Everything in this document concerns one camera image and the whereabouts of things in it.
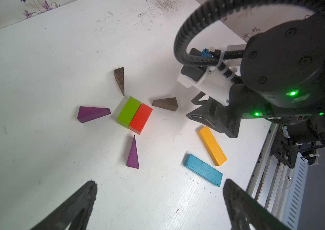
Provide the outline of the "brown triangle block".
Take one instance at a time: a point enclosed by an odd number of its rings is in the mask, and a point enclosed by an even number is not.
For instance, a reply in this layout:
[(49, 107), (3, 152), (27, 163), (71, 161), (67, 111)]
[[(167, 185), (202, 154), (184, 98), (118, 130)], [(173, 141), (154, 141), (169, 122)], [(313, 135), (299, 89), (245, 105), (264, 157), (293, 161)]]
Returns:
[(178, 109), (176, 97), (153, 100), (152, 106), (175, 112)]
[(125, 85), (124, 85), (124, 68), (118, 68), (114, 70), (115, 80), (121, 90), (123, 96), (125, 96)]

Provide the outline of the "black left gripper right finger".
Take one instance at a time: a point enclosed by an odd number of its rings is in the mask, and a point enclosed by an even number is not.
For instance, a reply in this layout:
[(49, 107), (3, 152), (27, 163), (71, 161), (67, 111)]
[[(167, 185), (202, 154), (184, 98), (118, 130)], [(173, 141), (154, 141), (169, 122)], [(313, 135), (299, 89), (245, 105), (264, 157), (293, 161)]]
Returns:
[(223, 197), (233, 230), (288, 230), (231, 179), (225, 181)]

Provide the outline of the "green rectangular block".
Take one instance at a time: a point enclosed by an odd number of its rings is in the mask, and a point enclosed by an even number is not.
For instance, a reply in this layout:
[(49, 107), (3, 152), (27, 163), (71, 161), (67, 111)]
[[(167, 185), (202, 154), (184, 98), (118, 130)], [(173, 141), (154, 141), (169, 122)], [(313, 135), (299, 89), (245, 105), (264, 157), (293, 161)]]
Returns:
[(123, 127), (129, 129), (129, 125), (140, 106), (141, 102), (139, 100), (130, 97), (121, 112), (119, 113), (119, 115), (117, 116), (117, 122)]

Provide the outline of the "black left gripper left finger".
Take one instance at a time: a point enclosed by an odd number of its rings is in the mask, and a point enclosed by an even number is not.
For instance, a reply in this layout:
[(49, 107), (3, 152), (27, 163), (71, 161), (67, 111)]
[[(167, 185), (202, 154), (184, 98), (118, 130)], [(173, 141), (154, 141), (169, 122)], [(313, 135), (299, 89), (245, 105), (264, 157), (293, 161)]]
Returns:
[(33, 227), (34, 230), (85, 230), (96, 200), (97, 184), (86, 182), (45, 219)]

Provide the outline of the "yellow long block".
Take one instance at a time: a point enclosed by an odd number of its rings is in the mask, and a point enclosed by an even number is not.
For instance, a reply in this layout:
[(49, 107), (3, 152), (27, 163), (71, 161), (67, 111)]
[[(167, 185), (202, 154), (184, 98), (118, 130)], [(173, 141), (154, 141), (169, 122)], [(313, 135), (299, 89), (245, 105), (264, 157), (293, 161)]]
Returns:
[(221, 166), (227, 161), (227, 157), (222, 151), (220, 145), (210, 131), (209, 127), (204, 127), (198, 131), (198, 136), (203, 142), (208, 154), (216, 166)]

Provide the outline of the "teal long block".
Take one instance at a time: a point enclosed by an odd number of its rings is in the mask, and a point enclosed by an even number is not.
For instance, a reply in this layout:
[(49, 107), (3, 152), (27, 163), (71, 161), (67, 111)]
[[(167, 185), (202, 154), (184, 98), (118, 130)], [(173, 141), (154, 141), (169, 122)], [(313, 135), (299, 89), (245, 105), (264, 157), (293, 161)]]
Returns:
[(216, 187), (221, 186), (223, 174), (193, 154), (187, 155), (184, 166)]

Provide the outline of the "purple triangle block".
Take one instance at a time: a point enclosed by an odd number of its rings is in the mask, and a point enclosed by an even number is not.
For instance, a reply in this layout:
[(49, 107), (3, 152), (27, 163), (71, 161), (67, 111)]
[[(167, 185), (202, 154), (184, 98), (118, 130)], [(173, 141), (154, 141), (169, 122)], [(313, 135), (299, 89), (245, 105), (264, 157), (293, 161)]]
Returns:
[(138, 159), (138, 152), (137, 152), (137, 144), (136, 144), (136, 137), (133, 137), (131, 149), (129, 152), (129, 156), (127, 159), (126, 166), (139, 169), (139, 159)]
[(99, 108), (99, 107), (87, 107), (87, 106), (80, 106), (77, 119), (81, 123), (85, 123), (100, 117), (104, 117), (110, 115), (111, 111), (109, 108)]

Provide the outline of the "red rectangular block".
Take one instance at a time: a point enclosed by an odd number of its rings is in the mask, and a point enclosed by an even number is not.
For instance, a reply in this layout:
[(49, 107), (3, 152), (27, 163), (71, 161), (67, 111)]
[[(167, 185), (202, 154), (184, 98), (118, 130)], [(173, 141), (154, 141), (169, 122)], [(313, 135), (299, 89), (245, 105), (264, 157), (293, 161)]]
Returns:
[(141, 134), (145, 127), (153, 109), (146, 104), (142, 103), (137, 110), (135, 116), (129, 124), (129, 129), (137, 134)]

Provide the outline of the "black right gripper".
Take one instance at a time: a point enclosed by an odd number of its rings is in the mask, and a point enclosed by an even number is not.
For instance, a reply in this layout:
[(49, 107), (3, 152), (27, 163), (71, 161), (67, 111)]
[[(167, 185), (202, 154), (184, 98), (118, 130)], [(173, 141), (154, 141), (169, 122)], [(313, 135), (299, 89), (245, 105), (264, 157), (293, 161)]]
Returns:
[(240, 122), (239, 118), (229, 112), (226, 106), (209, 97), (204, 92), (199, 92), (191, 103), (200, 107), (188, 113), (186, 117), (190, 120), (199, 122), (219, 133), (226, 134), (229, 138), (238, 138)]

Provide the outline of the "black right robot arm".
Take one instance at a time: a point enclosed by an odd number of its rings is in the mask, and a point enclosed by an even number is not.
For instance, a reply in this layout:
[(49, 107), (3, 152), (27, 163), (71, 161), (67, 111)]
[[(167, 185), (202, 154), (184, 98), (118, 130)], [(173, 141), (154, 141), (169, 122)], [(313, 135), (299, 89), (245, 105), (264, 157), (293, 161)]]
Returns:
[[(211, 24), (263, 5), (294, 5), (313, 15), (258, 33), (243, 50), (187, 51)], [(189, 119), (236, 138), (242, 120), (264, 118), (285, 126), (294, 143), (325, 145), (325, 1), (207, 1), (179, 29), (174, 55), (181, 73), (194, 82), (213, 67), (231, 83), (223, 102), (216, 96), (195, 100), (198, 109)]]

